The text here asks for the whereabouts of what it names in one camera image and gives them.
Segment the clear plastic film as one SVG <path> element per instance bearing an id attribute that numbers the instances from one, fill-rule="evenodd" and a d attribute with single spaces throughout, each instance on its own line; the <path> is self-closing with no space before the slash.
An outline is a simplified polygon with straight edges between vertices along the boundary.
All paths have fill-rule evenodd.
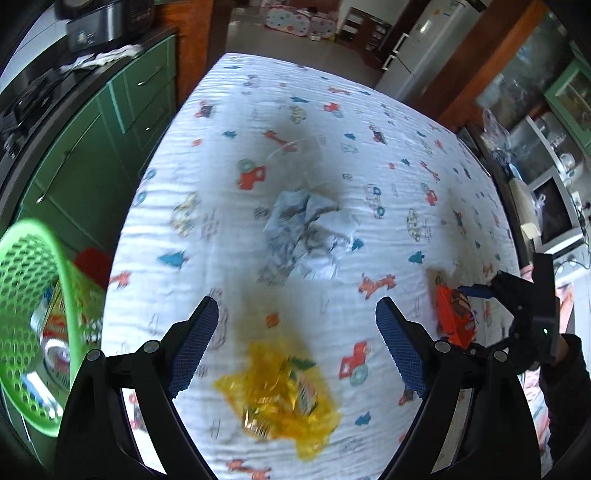
<path id="1" fill-rule="evenodd" d="M 339 171 L 322 136 L 280 146 L 266 157 L 264 166 L 264 186 L 269 193 L 310 190 L 331 197 L 339 194 Z"/>

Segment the red yellow drink carton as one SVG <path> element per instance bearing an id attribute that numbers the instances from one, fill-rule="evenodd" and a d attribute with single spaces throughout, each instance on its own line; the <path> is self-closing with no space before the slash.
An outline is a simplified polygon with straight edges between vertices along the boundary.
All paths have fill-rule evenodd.
<path id="1" fill-rule="evenodd" d="M 31 314 L 30 327 L 39 339 L 43 359 L 49 369 L 63 375 L 69 382 L 70 346 L 65 300 L 59 281 L 43 291 L 39 304 Z"/>

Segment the white refrigerator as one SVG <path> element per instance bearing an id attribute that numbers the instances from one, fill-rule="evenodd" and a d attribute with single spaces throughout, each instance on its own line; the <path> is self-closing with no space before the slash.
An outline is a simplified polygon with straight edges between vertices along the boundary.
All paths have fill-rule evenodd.
<path id="1" fill-rule="evenodd" d="M 491 5 L 483 1 L 435 0 L 398 39 L 375 89 L 407 105 L 421 97 Z"/>

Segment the grey paper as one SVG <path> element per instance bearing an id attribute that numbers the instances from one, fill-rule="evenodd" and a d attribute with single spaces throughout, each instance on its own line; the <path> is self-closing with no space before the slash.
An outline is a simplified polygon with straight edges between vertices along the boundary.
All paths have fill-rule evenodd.
<path id="1" fill-rule="evenodd" d="M 288 277 L 331 280 L 355 250 L 361 222 L 332 198 L 310 190 L 280 192 L 264 226 L 266 262 L 259 281 L 283 285 Z"/>

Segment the white patterned tablecloth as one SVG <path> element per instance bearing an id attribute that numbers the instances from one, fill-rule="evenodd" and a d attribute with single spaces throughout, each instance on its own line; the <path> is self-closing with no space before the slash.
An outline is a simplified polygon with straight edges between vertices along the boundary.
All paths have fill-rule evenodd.
<path id="1" fill-rule="evenodd" d="M 375 320 L 433 336 L 439 284 L 518 274 L 488 174 L 445 127 L 306 66 L 228 54 L 163 136 L 122 228 L 102 347 L 132 352 L 211 296 L 219 320 L 175 401 L 221 479 L 376 479 L 419 406 Z M 341 422 L 322 453 L 256 439 L 216 388 L 255 343 L 320 373 Z"/>

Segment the polka dot play tent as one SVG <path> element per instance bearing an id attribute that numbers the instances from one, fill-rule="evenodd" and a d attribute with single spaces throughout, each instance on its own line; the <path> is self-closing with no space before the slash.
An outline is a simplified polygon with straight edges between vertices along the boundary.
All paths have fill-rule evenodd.
<path id="1" fill-rule="evenodd" d="M 335 14 L 313 12 L 310 7 L 273 5 L 267 10 L 263 25 L 271 30 L 297 37 L 329 40 L 337 32 L 337 20 Z"/>

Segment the blue white milk carton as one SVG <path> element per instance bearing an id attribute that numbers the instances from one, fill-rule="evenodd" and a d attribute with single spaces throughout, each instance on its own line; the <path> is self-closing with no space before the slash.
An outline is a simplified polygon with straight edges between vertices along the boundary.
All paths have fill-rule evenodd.
<path id="1" fill-rule="evenodd" d="M 47 411 L 50 419 L 60 419 L 63 416 L 60 401 L 36 371 L 22 374 L 21 380 L 34 400 Z"/>

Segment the orange snack wrapper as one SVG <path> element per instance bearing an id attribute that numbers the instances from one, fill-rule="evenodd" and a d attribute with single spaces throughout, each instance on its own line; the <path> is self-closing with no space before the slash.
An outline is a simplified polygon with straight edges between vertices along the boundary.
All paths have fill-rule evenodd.
<path id="1" fill-rule="evenodd" d="M 467 349 L 476 338 L 476 320 L 467 296 L 459 289 L 439 284 L 436 307 L 442 334 L 452 344 Z"/>

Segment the glass display cabinet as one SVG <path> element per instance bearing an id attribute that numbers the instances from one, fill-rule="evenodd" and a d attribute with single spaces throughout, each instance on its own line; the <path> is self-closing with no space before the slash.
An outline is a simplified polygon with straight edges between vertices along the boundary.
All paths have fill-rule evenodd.
<path id="1" fill-rule="evenodd" d="M 553 13 L 543 17 L 477 105 L 508 131 L 530 117 L 549 142 L 564 135 L 556 155 L 573 160 L 558 170 L 569 184 L 583 178 L 590 163 L 590 64 Z"/>

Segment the old crt monitor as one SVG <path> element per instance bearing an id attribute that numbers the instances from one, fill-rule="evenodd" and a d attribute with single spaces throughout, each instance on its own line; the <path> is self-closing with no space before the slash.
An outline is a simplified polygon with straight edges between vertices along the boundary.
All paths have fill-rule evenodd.
<path id="1" fill-rule="evenodd" d="M 583 239 L 578 210 L 555 167 L 528 187 L 540 231 L 534 239 L 537 253 L 556 256 Z"/>

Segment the green kitchen cabinet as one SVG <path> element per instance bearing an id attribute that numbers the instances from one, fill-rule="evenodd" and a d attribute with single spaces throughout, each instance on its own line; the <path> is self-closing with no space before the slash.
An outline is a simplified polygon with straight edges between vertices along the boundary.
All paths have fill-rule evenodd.
<path id="1" fill-rule="evenodd" d="M 74 258 L 113 257 L 140 181 L 176 115 L 172 28 L 150 32 L 140 54 L 73 72 L 16 154 L 1 154 L 1 228 L 40 220 Z"/>

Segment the black rice cooker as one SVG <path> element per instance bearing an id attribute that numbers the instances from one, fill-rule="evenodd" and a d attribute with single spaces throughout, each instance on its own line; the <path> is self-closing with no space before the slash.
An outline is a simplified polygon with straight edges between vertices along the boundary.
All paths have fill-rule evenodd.
<path id="1" fill-rule="evenodd" d="M 148 29 L 153 21 L 152 0 L 55 1 L 56 18 L 66 21 L 72 53 L 111 45 Z"/>

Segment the green perforated plastic basket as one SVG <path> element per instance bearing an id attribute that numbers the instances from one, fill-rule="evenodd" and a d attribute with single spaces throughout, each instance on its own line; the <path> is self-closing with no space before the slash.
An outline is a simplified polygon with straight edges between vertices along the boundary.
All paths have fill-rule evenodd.
<path id="1" fill-rule="evenodd" d="M 1 238 L 1 387 L 36 430 L 56 437 L 85 355 L 101 343 L 105 290 L 35 219 Z"/>

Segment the yellow plastic snack bag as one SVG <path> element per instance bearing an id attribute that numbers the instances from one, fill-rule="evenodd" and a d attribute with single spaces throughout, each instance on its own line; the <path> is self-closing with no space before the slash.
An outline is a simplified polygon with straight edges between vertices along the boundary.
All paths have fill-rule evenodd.
<path id="1" fill-rule="evenodd" d="M 245 368 L 214 382 L 257 440 L 290 440 L 297 457 L 311 461 L 329 444 L 342 420 L 318 364 L 287 343 L 252 341 Z"/>

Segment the black gas stove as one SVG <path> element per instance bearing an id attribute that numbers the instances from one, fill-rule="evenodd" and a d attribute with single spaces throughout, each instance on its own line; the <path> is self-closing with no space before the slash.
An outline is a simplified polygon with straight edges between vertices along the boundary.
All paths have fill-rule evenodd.
<path id="1" fill-rule="evenodd" d="M 59 69 L 51 69 L 33 80 L 1 113 L 1 144 L 15 159 L 29 137 L 32 127 L 52 104 L 55 91 L 66 78 Z"/>

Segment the white rag on counter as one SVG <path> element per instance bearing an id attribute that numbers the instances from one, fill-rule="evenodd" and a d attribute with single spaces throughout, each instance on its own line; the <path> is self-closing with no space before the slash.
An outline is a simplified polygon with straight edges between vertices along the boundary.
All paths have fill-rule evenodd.
<path id="1" fill-rule="evenodd" d="M 94 69 L 121 59 L 134 59 L 142 52 L 143 47 L 141 45 L 129 44 L 108 52 L 79 56 L 72 63 L 60 66 L 58 71 L 65 74 L 74 70 Z"/>

